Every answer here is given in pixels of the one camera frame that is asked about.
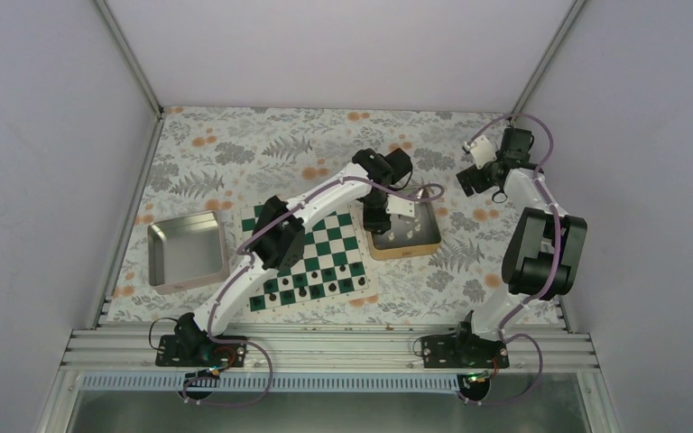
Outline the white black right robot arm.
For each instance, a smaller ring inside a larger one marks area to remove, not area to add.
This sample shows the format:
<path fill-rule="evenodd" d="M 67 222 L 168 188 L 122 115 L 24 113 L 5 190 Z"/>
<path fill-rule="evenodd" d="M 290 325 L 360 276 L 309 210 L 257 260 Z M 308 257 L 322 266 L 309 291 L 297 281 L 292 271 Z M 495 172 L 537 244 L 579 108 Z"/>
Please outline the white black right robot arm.
<path fill-rule="evenodd" d="M 531 162 L 532 132 L 508 127 L 499 146 L 483 132 L 465 142 L 473 165 L 457 174 L 467 196 L 492 190 L 520 210 L 503 256 L 506 290 L 493 295 L 471 315 L 473 333 L 452 346 L 455 360 L 474 367 L 487 355 L 484 340 L 504 339 L 534 305 L 567 294 L 574 285 L 587 235 L 587 221 L 568 213 L 554 198 L 542 165 Z"/>

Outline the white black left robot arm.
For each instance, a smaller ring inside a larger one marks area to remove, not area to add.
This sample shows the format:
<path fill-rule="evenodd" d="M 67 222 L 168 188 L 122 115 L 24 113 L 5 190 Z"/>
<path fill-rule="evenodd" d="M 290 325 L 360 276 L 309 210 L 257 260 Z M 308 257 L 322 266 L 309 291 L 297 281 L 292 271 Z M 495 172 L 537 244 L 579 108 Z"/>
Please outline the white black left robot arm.
<path fill-rule="evenodd" d="M 402 149 L 386 155 L 372 149 L 357 152 L 350 163 L 308 192 L 293 198 L 277 196 L 263 203 L 252 236 L 238 247 L 240 261 L 216 293 L 200 307 L 177 319 L 174 335 L 180 354 L 194 365 L 207 363 L 245 300 L 280 271 L 288 271 L 305 251 L 305 233 L 326 216 L 353 200 L 363 203 L 363 227 L 381 235 L 391 227 L 388 197 L 392 186 L 412 171 Z"/>

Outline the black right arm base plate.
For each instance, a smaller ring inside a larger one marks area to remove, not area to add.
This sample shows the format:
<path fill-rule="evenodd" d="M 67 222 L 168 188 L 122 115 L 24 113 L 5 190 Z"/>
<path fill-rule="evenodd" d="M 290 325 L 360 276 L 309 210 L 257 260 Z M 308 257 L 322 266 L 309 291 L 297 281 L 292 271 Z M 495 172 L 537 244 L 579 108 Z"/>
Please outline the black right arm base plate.
<path fill-rule="evenodd" d="M 508 368 L 508 351 L 501 341 L 471 335 L 459 339 L 453 335 L 429 335 L 420 339 L 420 356 L 427 369 Z"/>

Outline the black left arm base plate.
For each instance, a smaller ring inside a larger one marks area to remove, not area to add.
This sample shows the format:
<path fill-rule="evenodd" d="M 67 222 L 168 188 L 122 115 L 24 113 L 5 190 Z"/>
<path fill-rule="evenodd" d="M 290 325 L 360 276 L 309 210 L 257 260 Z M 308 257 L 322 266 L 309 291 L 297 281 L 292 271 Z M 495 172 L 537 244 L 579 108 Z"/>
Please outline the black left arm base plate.
<path fill-rule="evenodd" d="M 229 336 L 218 344 L 204 337 L 195 347 L 188 348 L 177 336 L 162 336 L 155 365 L 159 367 L 190 367 L 219 369 L 243 367 L 247 338 Z"/>

